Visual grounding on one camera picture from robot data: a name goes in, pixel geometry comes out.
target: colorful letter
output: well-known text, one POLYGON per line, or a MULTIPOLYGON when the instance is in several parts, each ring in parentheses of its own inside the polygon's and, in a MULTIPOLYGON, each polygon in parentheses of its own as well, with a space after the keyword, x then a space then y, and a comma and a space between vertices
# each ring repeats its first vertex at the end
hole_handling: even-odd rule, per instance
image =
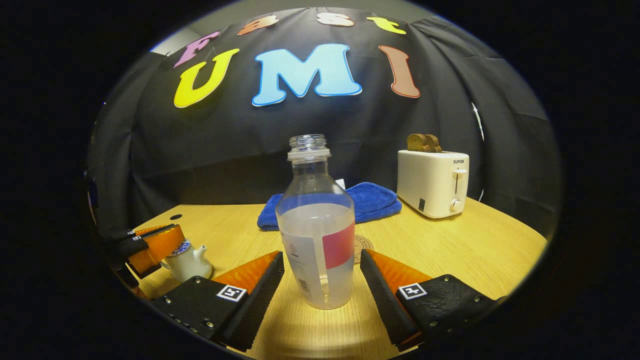
POLYGON ((247 25, 243 26, 242 30, 240 30, 240 32, 238 33, 238 36, 240 37, 244 34, 248 34, 256 29, 266 28, 267 26, 271 26, 276 22, 278 22, 278 19, 276 19, 276 15, 265 16, 261 19, 252 21, 247 25))
POLYGON ((320 73, 320 84, 314 89, 320 96, 357 95, 362 86, 353 81, 346 53, 349 47, 344 44, 322 44, 308 56, 304 62, 286 49, 267 51, 255 57, 262 63, 260 91, 252 104, 264 106, 276 104, 287 97, 287 93, 278 87, 278 76, 298 97, 303 97, 311 81, 320 73))
POLYGON ((225 51, 213 58, 213 61, 215 61, 216 64, 211 72, 211 77, 206 84, 197 89, 193 88, 193 82, 200 69, 207 63, 203 61, 185 70, 182 75, 180 75, 180 83, 178 84, 178 89, 176 89, 175 97, 173 98, 174 105, 177 108, 186 108, 187 106, 193 105, 211 94, 213 90, 220 85, 222 79, 224 79, 225 74, 227 73, 227 68, 229 67, 229 62, 231 61, 231 56, 236 54, 238 51, 240 51, 240 49, 225 51))
POLYGON ((220 32, 216 31, 213 34, 207 35, 201 38, 200 40, 196 40, 190 43, 189 45, 187 45, 187 48, 185 49, 184 54, 182 54, 182 57, 180 58, 180 60, 178 60, 178 62, 175 63, 173 67, 176 68, 182 65, 183 63, 186 63, 187 61, 193 59, 193 57, 196 56, 196 50, 202 50, 209 43, 209 39, 212 39, 218 35, 220 35, 220 32))
POLYGON ((349 20, 347 15, 341 13, 319 13, 317 16, 320 24, 336 26, 353 26, 355 24, 349 20))
POLYGON ((376 23, 376 25, 378 25, 379 28, 387 31, 391 31, 392 33, 403 34, 403 35, 406 34, 405 30, 394 28, 394 26, 398 26, 398 24, 396 24, 395 22, 391 22, 383 17, 368 17, 367 20, 372 20, 373 22, 376 23))
POLYGON ((420 90, 413 84, 409 64, 406 62, 409 56, 390 46, 380 45, 378 49, 387 54, 391 71, 394 73, 394 83, 391 84, 391 89, 398 95, 420 97, 420 90))

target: blue towel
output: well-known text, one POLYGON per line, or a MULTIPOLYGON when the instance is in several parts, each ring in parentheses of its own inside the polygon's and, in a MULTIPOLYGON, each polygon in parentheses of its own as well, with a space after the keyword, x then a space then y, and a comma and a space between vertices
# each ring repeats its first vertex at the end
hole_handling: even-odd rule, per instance
MULTIPOLYGON (((353 199, 356 224, 388 217, 400 212, 402 204, 396 193, 374 183, 360 183, 347 189, 353 199)), ((272 196, 258 216, 258 227, 265 231, 278 230, 276 204, 282 194, 272 196)))

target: bottle neck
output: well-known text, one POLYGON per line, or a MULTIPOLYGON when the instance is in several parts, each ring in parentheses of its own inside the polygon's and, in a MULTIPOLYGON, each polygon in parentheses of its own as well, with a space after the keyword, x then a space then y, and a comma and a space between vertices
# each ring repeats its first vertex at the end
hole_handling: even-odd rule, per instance
POLYGON ((328 175, 328 167, 326 158, 314 158, 311 160, 294 160, 292 161, 293 176, 305 177, 314 175, 328 175))

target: pink label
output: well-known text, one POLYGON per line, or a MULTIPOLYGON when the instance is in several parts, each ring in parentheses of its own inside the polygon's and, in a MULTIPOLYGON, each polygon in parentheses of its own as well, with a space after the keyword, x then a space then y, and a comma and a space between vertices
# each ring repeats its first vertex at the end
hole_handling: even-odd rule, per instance
POLYGON ((335 234, 322 237, 324 247, 324 263, 327 269, 335 268, 353 259, 353 242, 355 239, 355 221, 335 234))

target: toaster knob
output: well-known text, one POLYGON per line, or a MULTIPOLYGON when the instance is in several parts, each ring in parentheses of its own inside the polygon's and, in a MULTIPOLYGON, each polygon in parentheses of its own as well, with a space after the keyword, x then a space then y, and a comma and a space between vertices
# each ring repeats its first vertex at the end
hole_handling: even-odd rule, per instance
POLYGON ((451 210, 451 212, 456 212, 460 210, 460 208, 462 208, 462 201, 460 201, 460 199, 457 197, 453 198, 453 200, 451 201, 451 205, 449 205, 449 209, 451 210))

